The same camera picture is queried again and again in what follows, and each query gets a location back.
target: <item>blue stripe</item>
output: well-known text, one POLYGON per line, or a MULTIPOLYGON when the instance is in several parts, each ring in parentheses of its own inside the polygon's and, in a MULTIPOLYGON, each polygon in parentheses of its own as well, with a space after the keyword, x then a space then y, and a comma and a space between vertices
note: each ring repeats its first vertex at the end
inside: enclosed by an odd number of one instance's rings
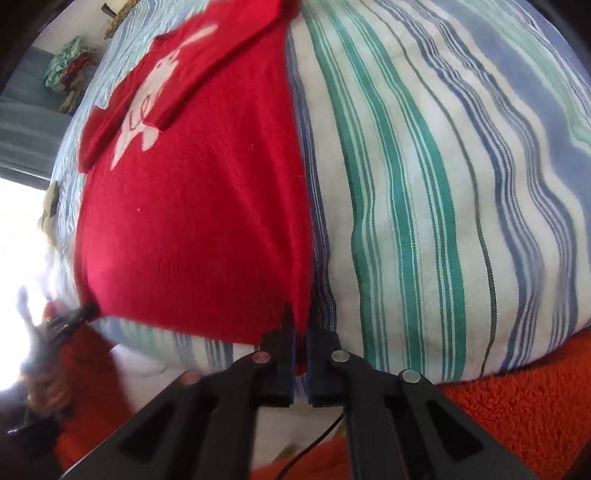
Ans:
POLYGON ((222 342, 223 357, 224 357, 224 368, 229 368, 234 363, 234 344, 228 342, 222 342))
MULTIPOLYGON (((591 157, 571 143, 569 123, 564 109, 553 95, 549 95, 546 86, 521 56, 503 40, 500 34, 474 14, 470 9, 456 0, 442 0, 442 7, 458 19, 470 32, 478 48, 495 64, 511 89, 526 103, 540 119, 544 126, 546 140, 550 146, 550 161, 556 175, 571 189, 583 206, 587 230, 587 249, 591 251, 591 189, 588 179, 591 178, 591 157)), ((589 77, 584 76, 586 85, 589 77)), ((573 251, 572 262, 576 265, 576 251, 573 251)), ((557 329, 553 322, 554 333, 548 350, 552 350, 571 335, 578 318, 578 302, 574 290, 574 278, 564 285, 563 294, 570 296, 569 309, 575 310, 567 315, 567 324, 557 329)))
MULTIPOLYGON (((426 63, 433 68, 441 81, 447 85, 463 104, 491 159, 495 173, 495 203, 501 229, 515 265, 515 273, 519 285, 517 322, 509 339, 509 351, 513 352, 516 348, 518 327, 521 325, 525 328, 532 325, 537 315, 541 293, 541 276, 538 272, 542 263, 542 257, 535 238, 525 223, 517 204, 515 197, 514 162, 509 146, 497 130, 494 122, 490 119, 478 93, 462 78, 461 72, 458 72, 441 56, 435 42, 425 28, 410 17, 403 9, 397 7, 395 2, 378 0, 376 3, 388 11, 393 18, 405 25, 406 29, 417 42, 417 46, 426 63), (519 253, 519 247, 526 252, 527 259, 524 260, 522 258, 519 253)), ((449 45, 452 52, 460 58, 468 56, 467 49, 451 26, 447 24, 446 27, 450 30, 450 34, 455 37, 451 42, 449 35, 446 38, 446 43, 452 43, 449 45)), ((466 69, 470 69, 469 64, 466 64, 465 61, 463 63, 466 69)), ((523 340, 526 336, 527 333, 522 332, 522 342, 517 346, 520 352, 525 348, 523 340)))
MULTIPOLYGON (((536 22, 534 22, 533 18, 528 15, 528 13, 521 8, 516 2, 509 0, 508 2, 504 2, 504 10, 508 15, 513 17, 520 26, 524 29, 524 31, 528 32, 532 37, 534 37, 541 46, 544 47, 548 51, 548 53, 552 56, 552 58, 562 67, 567 64, 567 59, 561 55, 561 53, 554 48, 554 46, 548 41, 548 39, 542 34, 541 30, 538 28, 536 22)), ((576 77, 576 69, 574 70, 573 74, 563 68, 563 73, 566 75, 566 80, 569 84, 569 87, 572 90, 572 93, 579 99, 581 105, 577 105, 577 109, 582 107, 584 110, 584 114, 588 115, 590 113, 589 105, 588 105, 588 98, 585 98, 587 92, 583 92, 579 89, 578 85, 574 81, 574 77, 576 77)))
POLYGON ((221 342, 219 340, 212 340, 213 349, 215 352, 216 370, 224 369, 224 365, 222 364, 222 349, 220 347, 220 343, 221 342))
MULTIPOLYGON (((531 193, 531 198, 537 209, 540 211, 548 223, 554 238, 558 245, 560 286, 558 288, 557 303, 554 306, 553 326, 558 334, 551 339, 550 346, 558 338, 564 335, 565 324, 576 325, 578 317, 576 289, 574 283, 576 269, 576 242, 574 237, 573 221, 565 205, 548 188, 541 174, 540 165, 540 145, 533 127, 527 121, 517 108, 514 107, 504 94, 502 89, 496 83, 495 78, 485 70, 484 66, 470 54, 467 47, 461 43, 456 32, 453 31, 448 22, 444 22, 435 13, 423 7, 416 2, 415 9, 421 16, 437 26, 439 32, 443 35, 446 44, 451 51, 463 62, 481 82, 487 91, 491 94, 497 110, 503 115, 507 123, 517 133, 517 136, 524 147, 525 164, 527 166, 527 184, 531 193)), ((525 348, 517 355, 513 366, 519 366, 525 363, 530 355, 534 343, 535 319, 534 322, 521 326, 522 334, 526 335, 527 342, 525 348)), ((511 366, 511 350, 508 351, 505 359, 506 367, 511 366)))
POLYGON ((330 244, 326 228, 324 207, 320 192, 320 180, 316 169, 314 134, 306 101, 306 92, 297 68, 296 49, 291 32, 287 35, 287 72, 294 102, 295 126, 300 139, 300 151, 306 167, 308 196, 313 222, 314 277, 310 317, 318 318, 320 324, 331 331, 336 330, 336 302, 330 288, 329 259, 330 244))
POLYGON ((212 341, 205 339, 204 342, 205 342, 205 353, 207 355, 207 365, 210 370, 217 371, 217 366, 215 363, 215 356, 213 354, 213 349, 212 349, 212 341))
MULTIPOLYGON (((548 22, 544 16, 538 12, 529 2, 526 0, 510 0, 508 3, 513 3, 516 8, 520 9, 525 17, 535 22, 535 27, 542 34, 543 38, 547 39, 551 48, 555 50, 560 57, 569 65, 572 69, 573 74, 583 85, 587 98, 591 96, 591 89, 589 88, 589 74, 587 70, 575 54, 572 48, 570 48, 568 42, 560 34, 554 25, 548 22)), ((584 103, 588 110, 589 105, 587 102, 584 103)))

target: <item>bedsheet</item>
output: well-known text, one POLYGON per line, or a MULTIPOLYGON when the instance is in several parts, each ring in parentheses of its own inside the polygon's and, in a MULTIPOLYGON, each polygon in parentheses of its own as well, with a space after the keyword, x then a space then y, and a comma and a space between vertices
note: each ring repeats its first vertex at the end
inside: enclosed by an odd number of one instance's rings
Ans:
MULTIPOLYGON (((72 248, 92 105, 203 8, 141 0, 66 132, 56 296, 72 248)), ((379 369, 433 382, 525 365, 591 318, 591 91, 525 0, 306 0, 286 61, 314 223, 311 315, 379 369)), ((105 318, 95 327, 202 371, 252 352, 105 318)))

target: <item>metal screw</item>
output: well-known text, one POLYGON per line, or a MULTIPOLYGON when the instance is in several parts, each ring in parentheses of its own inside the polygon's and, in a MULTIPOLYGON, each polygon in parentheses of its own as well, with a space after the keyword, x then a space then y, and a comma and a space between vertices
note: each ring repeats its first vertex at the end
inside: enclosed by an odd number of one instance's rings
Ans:
POLYGON ((269 352, 259 351, 252 354, 252 361, 256 364, 266 364, 269 360, 271 360, 269 352))
POLYGON ((346 350, 335 350, 334 352, 332 352, 332 355, 330 357, 332 358, 332 360, 340 364, 345 363, 349 360, 349 358, 351 358, 349 352, 347 352, 346 350))
POLYGON ((421 374, 416 370, 409 368, 408 370, 404 370, 402 372, 402 379, 406 383, 419 383, 421 380, 421 374))

